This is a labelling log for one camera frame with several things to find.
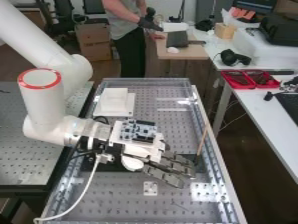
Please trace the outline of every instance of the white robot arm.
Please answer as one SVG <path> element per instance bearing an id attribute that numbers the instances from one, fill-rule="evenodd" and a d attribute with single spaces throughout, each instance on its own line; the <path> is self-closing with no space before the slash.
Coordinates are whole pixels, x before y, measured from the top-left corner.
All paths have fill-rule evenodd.
<path id="1" fill-rule="evenodd" d="M 65 52 L 6 0 L 0 0 L 0 38 L 37 67 L 17 80 L 27 111 L 23 135 L 61 146 L 74 146 L 83 137 L 85 150 L 94 149 L 98 142 L 108 148 L 120 146 L 118 154 L 127 170 L 142 170 L 182 187 L 171 173 L 194 177 L 192 164 L 166 151 L 163 136 L 152 124 L 116 121 L 111 131 L 107 124 L 65 114 L 65 99 L 90 79 L 91 66 L 81 55 Z M 111 162 L 108 150 L 102 154 L 102 162 Z"/>

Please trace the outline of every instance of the man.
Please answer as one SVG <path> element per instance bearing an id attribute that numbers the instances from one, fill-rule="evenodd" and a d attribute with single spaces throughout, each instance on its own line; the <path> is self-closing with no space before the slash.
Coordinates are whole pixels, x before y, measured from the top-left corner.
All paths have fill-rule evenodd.
<path id="1" fill-rule="evenodd" d="M 119 54 L 120 77 L 144 77 L 144 35 L 143 28 L 148 30 L 152 39 L 162 38 L 150 30 L 162 29 L 144 19 L 144 0 L 102 0 L 110 23 L 110 36 Z"/>

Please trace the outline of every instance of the white table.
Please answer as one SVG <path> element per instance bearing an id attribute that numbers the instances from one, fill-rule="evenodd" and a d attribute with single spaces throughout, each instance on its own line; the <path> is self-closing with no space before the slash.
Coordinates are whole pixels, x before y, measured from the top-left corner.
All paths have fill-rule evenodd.
<path id="1" fill-rule="evenodd" d="M 293 76 L 273 76 L 276 80 L 287 81 Z M 283 163 L 293 181 L 298 184 L 298 126 L 273 97 L 264 101 L 267 91 L 280 92 L 277 89 L 235 90 L 224 83 L 215 120 L 214 135 L 218 135 L 224 112 L 234 93 L 267 143 L 269 144 L 280 162 Z"/>
<path id="2" fill-rule="evenodd" d="M 203 40 L 206 41 L 206 45 L 204 45 L 204 51 L 210 57 L 210 60 L 212 60 L 212 64 L 216 68 L 218 71 L 220 70 L 227 70 L 227 69 L 260 69 L 260 70 L 273 70 L 273 71 L 281 71 L 281 70 L 291 70 L 291 68 L 288 68 L 287 65 L 281 64 L 281 62 L 279 64 L 272 63 L 269 66 L 267 65 L 261 65 L 261 64 L 255 64 L 253 60 L 251 61 L 251 64 L 248 66 L 243 65 L 243 64 L 236 64 L 235 66 L 230 67 L 226 66 L 222 61 L 220 61 L 220 56 L 218 55 L 215 57 L 216 54 L 219 54 L 223 50 L 226 49 L 231 49 L 236 54 L 244 54 L 244 52 L 240 52 L 231 43 L 231 40 L 222 40 L 219 39 L 215 35 L 208 36 L 206 32 L 196 30 L 194 27 L 190 28 L 190 31 L 192 33 L 192 35 L 195 36 L 195 38 L 198 40 Z"/>

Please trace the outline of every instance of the transparent tabletop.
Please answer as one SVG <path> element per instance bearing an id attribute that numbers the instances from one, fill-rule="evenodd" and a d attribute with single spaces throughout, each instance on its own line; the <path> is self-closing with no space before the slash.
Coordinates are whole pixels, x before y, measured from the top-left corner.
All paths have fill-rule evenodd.
<path id="1" fill-rule="evenodd" d="M 104 88 L 127 88 L 130 93 L 135 93 L 132 118 L 154 121 L 170 150 L 195 158 L 206 119 L 203 109 L 198 107 L 199 96 L 188 80 L 104 79 L 95 91 L 87 117 L 91 117 Z M 108 122 L 112 124 L 123 119 L 108 117 Z M 82 158 L 69 163 L 51 193 L 45 217 L 59 214 L 77 200 L 90 175 L 81 170 L 81 164 Z M 146 181 L 156 183 L 155 196 L 143 195 Z M 142 173 L 97 172 L 73 211 L 59 221 L 47 223 L 239 223 L 227 187 L 230 184 L 226 184 L 207 135 L 195 179 L 184 179 L 183 189 L 172 188 Z"/>

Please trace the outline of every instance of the chair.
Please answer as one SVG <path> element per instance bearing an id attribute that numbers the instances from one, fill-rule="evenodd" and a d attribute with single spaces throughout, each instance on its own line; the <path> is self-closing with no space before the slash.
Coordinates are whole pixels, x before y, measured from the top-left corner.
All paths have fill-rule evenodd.
<path id="1" fill-rule="evenodd" d="M 70 23 L 74 24 L 86 20 L 86 16 L 78 15 L 73 13 L 73 5 L 70 0 L 54 0 L 54 8 L 57 20 L 59 23 Z"/>
<path id="2" fill-rule="evenodd" d="M 51 37 L 58 38 L 57 43 L 63 46 L 66 42 L 75 41 L 75 35 L 70 35 L 69 32 L 74 31 L 75 23 L 85 20 L 85 16 L 73 15 L 73 6 L 67 0 L 55 0 L 55 17 L 51 16 L 51 12 L 47 8 L 47 3 L 43 0 L 35 0 L 35 4 L 39 8 L 45 19 L 43 32 Z"/>

